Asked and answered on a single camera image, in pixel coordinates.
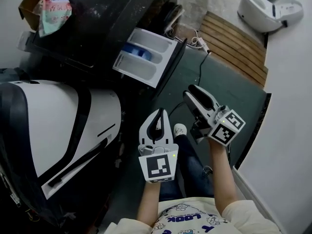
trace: black countertop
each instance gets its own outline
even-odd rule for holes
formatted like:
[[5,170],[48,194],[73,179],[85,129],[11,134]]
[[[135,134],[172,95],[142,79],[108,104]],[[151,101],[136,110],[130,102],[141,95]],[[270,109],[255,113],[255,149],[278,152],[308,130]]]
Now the black countertop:
[[33,44],[84,71],[111,69],[124,43],[153,0],[69,0],[73,13],[55,33]]

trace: toilet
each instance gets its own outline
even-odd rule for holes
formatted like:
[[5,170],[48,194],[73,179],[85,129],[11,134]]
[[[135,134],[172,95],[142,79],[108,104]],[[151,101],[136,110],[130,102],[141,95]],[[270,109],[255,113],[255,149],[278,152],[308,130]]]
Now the toilet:
[[302,4],[296,0],[241,0],[239,16],[258,32],[266,33],[292,25],[303,17]]

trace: tiled floor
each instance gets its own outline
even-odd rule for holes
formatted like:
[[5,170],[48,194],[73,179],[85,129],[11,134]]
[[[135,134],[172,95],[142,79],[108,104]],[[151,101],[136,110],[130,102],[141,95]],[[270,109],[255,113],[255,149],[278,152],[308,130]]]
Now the tiled floor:
[[240,28],[258,42],[263,42],[263,36],[251,29],[237,14],[240,0],[177,0],[182,4],[185,13],[180,24],[199,30],[203,17],[207,11],[222,17],[236,27]]

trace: wooden slat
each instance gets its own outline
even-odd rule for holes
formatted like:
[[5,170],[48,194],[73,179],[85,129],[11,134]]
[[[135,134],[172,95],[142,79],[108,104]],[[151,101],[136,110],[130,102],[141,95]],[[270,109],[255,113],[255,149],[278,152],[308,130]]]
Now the wooden slat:
[[213,19],[211,17],[205,16],[205,21],[211,22],[216,26],[219,26],[220,28],[226,30],[228,33],[232,34],[233,36],[239,38],[241,41],[246,43],[249,47],[251,47],[253,50],[255,50],[262,58],[265,58],[265,52],[261,50],[258,46],[254,45],[249,39],[245,38],[241,34],[239,34],[234,29],[230,28],[227,25],[222,24],[221,22],[217,21],[216,19]]
[[263,89],[263,86],[259,82],[257,82],[254,78],[252,78],[250,75],[246,74],[244,71],[242,71],[239,68],[237,68],[235,65],[233,65],[229,61],[225,60],[223,57],[217,55],[216,53],[211,53],[211,56],[214,57],[216,60],[221,61],[222,63],[226,64],[230,68],[234,69],[236,72],[240,73],[242,76],[246,77],[248,80],[252,80],[261,89]]
[[267,68],[266,66],[264,66],[264,65],[263,65],[263,70],[264,70],[264,72],[265,72],[266,74],[267,74],[268,71],[269,71],[268,68]]
[[247,44],[245,44],[243,41],[241,41],[237,37],[233,36],[232,34],[228,33],[226,30],[221,29],[219,26],[214,25],[211,22],[208,22],[208,21],[204,20],[203,23],[202,23],[202,26],[203,25],[208,27],[208,28],[210,28],[210,29],[212,29],[212,30],[214,30],[214,32],[217,32],[220,35],[225,36],[228,39],[231,39],[233,42],[237,43],[243,50],[247,51],[248,53],[250,53],[251,55],[254,56],[254,59],[255,59],[254,63],[256,65],[257,65],[257,63],[256,63],[257,61],[263,65],[263,63],[265,61],[263,56],[261,56],[259,53],[257,53],[255,50],[253,50]]
[[248,67],[246,64],[242,63],[239,59],[233,57],[226,51],[222,50],[221,48],[215,46],[212,43],[209,43],[209,48],[213,53],[216,53],[217,55],[221,56],[228,62],[232,63],[234,66],[251,76],[253,79],[255,79],[257,82],[259,82],[261,85],[264,86],[265,79],[262,78],[260,75],[258,75],[255,71],[253,71],[250,67]]
[[231,47],[233,50],[237,51],[240,55],[242,55],[244,58],[242,59],[242,62],[244,62],[246,65],[251,65],[253,68],[258,68],[260,72],[264,72],[264,65],[263,62],[260,62],[257,58],[255,58],[252,54],[250,54],[247,50],[243,49],[239,44],[236,42],[228,39],[224,35],[218,33],[217,31],[206,27],[202,24],[200,30],[210,37],[213,37],[214,39],[222,42],[223,44]]
[[201,36],[203,37],[203,39],[208,43],[208,47],[210,47],[210,44],[212,43],[214,46],[217,46],[218,48],[226,51],[228,54],[235,57],[240,62],[244,63],[247,67],[249,67],[251,70],[256,72],[263,79],[267,78],[267,74],[262,69],[260,69],[255,64],[253,64],[250,60],[248,60],[246,57],[244,57],[243,55],[238,53],[235,49],[225,45],[224,43],[220,42],[216,38],[209,36],[208,34],[206,34],[203,31],[201,31],[200,33],[201,33]]
[[242,31],[240,28],[237,28],[235,25],[229,23],[228,21],[224,20],[223,18],[215,15],[212,12],[207,12],[207,15],[213,19],[216,19],[217,21],[223,23],[224,25],[234,29],[235,31],[237,31],[239,34],[241,34],[242,36],[244,36],[246,39],[248,39],[249,41],[251,41],[256,47],[258,47],[260,50],[262,50],[263,52],[267,52],[266,48],[262,45],[259,44],[259,42],[257,42],[255,39],[253,39],[251,36],[249,36],[247,33],[245,33],[244,31]]

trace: white sneaker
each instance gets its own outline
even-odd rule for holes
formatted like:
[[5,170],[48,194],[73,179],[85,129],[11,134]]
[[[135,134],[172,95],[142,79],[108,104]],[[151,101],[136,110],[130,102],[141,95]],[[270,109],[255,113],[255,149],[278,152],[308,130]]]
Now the white sneaker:
[[179,135],[186,135],[186,133],[186,126],[184,126],[183,124],[178,123],[174,126],[174,138]]

